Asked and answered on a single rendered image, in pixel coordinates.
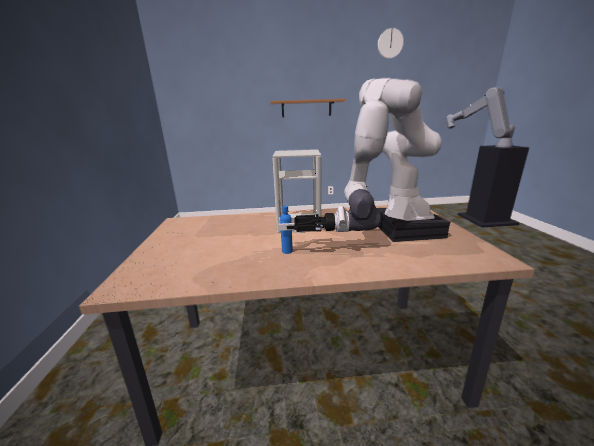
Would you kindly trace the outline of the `blue bottle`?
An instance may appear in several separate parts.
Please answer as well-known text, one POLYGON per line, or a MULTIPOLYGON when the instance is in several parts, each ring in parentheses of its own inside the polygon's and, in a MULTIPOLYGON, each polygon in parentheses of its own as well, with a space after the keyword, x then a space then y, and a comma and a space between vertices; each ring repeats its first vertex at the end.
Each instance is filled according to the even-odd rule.
MULTIPOLYGON (((280 217, 280 224, 292 223, 291 216, 288 214, 288 206, 282 206, 283 214, 280 217)), ((290 254, 293 252, 292 230, 281 231, 282 253, 290 254)))

